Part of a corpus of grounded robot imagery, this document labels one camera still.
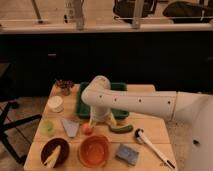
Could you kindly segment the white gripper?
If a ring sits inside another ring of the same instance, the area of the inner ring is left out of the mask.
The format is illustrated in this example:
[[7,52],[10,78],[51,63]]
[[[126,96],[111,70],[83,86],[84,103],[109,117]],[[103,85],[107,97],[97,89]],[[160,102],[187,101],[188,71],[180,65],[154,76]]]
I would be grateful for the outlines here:
[[111,127],[117,126],[117,121],[109,108],[92,107],[90,110],[89,127],[94,128],[95,123],[109,123]]

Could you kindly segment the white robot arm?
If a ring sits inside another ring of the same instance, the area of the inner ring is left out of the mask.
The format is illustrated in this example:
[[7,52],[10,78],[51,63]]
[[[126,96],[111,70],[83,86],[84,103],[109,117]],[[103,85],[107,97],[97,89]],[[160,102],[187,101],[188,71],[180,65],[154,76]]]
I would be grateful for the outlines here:
[[213,171],[213,95],[176,91],[134,92],[110,88],[105,76],[96,76],[81,99],[92,115],[110,108],[189,123],[192,131],[185,171]]

